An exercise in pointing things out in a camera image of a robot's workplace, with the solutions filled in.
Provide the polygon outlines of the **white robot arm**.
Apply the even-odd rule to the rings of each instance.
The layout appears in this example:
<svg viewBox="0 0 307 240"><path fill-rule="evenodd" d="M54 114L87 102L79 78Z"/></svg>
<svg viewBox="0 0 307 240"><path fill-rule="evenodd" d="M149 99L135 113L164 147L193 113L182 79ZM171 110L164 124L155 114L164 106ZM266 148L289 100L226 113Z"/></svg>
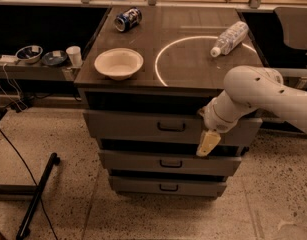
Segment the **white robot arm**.
<svg viewBox="0 0 307 240"><path fill-rule="evenodd" d="M307 91L288 87L275 69L237 66L224 77L224 90L200 109L205 130L196 155L206 157L220 142L221 134L238 120L264 109L307 134Z"/></svg>

